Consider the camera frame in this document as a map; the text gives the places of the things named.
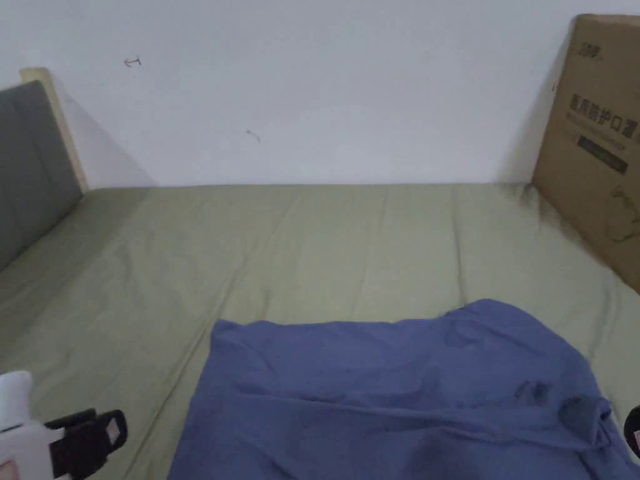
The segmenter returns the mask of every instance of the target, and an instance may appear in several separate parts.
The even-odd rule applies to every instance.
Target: sheet wrinkle
[[[610,312],[612,310],[612,299],[611,299],[611,288],[607,285],[607,278],[602,278],[602,292],[604,294],[604,298],[602,299],[602,308],[599,312],[596,313],[595,322],[593,330],[594,335],[591,336],[591,342],[589,343],[589,347],[587,348],[587,352],[585,357],[592,364],[595,360],[596,354],[602,341],[605,337],[605,331],[607,329],[608,318],[610,316]]]
[[[382,232],[382,228],[385,223],[385,217],[387,216],[388,203],[389,203],[389,187],[386,187],[385,196],[382,201],[382,209],[380,214],[378,215],[378,236],[376,238],[380,238],[380,234]],[[360,276],[360,285],[358,286],[358,292],[356,293],[355,299],[353,300],[353,304],[351,306],[350,318],[355,317],[358,304],[360,303],[360,298],[362,297],[362,292],[364,291],[364,285],[367,281],[367,274],[369,273],[369,263],[371,261],[371,252],[373,250],[373,245],[375,242],[374,236],[371,235],[371,230],[372,230],[371,228],[367,229],[367,252],[364,258],[364,268],[362,269],[362,275]]]
[[[218,321],[218,319],[220,318],[220,315],[222,314],[225,307],[227,306],[228,299],[231,297],[234,291],[235,284],[236,284],[235,279],[231,278],[230,281],[226,284],[227,288],[223,293],[223,296],[218,305],[218,308],[212,313],[212,315],[209,315],[209,316],[203,315],[201,317],[202,322],[200,324],[200,328],[195,332],[195,335],[194,335],[195,341],[193,341],[190,344],[185,355],[181,356],[180,361],[177,364],[177,367],[178,367],[177,374],[174,375],[174,371],[169,372],[168,377],[171,378],[173,376],[172,384],[169,388],[169,391],[164,396],[160,404],[160,407],[156,410],[151,420],[151,423],[149,424],[149,427],[144,432],[142,440],[140,441],[140,444],[132,457],[131,463],[127,466],[127,469],[125,470],[125,475],[124,475],[125,479],[129,477],[129,474],[132,472],[136,462],[138,461],[138,458],[140,457],[141,452],[146,447],[147,442],[149,441],[149,438],[152,436],[155,428],[157,427],[159,418],[162,415],[162,412],[164,411],[164,409],[166,408],[166,405],[168,404],[173,392],[175,391],[176,386],[178,385],[178,383],[180,383],[180,377],[182,377],[185,369],[190,364],[191,359],[193,358],[194,354],[196,353],[196,350],[198,349],[198,345],[204,340],[205,336],[208,336],[210,334],[211,329],[215,325],[216,321]]]
[[[460,292],[460,305],[468,304],[467,288],[465,284],[464,269],[462,265],[462,247],[461,247],[461,225],[460,225],[460,200],[458,198],[458,188],[452,187],[451,190],[451,225],[453,226],[453,239],[456,249],[456,259],[458,261],[458,291]]]

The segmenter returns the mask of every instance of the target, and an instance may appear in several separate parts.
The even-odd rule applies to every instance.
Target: bed
[[[39,128],[58,135],[47,118]],[[640,296],[530,186],[57,185],[67,203],[5,249],[0,371],[35,375],[43,420],[125,412],[129,441],[96,479],[166,477],[220,318],[395,321],[494,298],[589,359],[618,423],[640,403]]]

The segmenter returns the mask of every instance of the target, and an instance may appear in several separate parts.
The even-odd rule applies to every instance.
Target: gray headboard
[[[52,229],[81,198],[42,83],[0,91],[0,269]]]

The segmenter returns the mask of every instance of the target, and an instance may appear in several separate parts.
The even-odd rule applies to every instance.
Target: wooden headboard frame
[[[0,90],[0,269],[55,227],[87,190],[46,68]]]
[[[74,168],[78,183],[80,184],[80,189],[83,193],[87,192],[89,190],[89,187],[86,182],[84,170],[82,168],[82,164],[80,163],[80,158],[78,157],[73,137],[71,137],[67,119],[62,112],[62,106],[60,105],[60,99],[58,98],[58,94],[56,93],[56,89],[54,87],[54,81],[53,77],[51,76],[51,72],[49,72],[49,69],[42,67],[23,68],[22,70],[20,70],[20,78],[22,78],[23,82],[39,81],[42,83],[44,91],[47,93],[47,97],[49,98],[49,103],[51,103],[53,115],[56,117],[56,123],[58,124],[58,128],[60,129],[62,140],[65,142],[67,153],[69,154],[69,158],[71,159],[71,165]]]

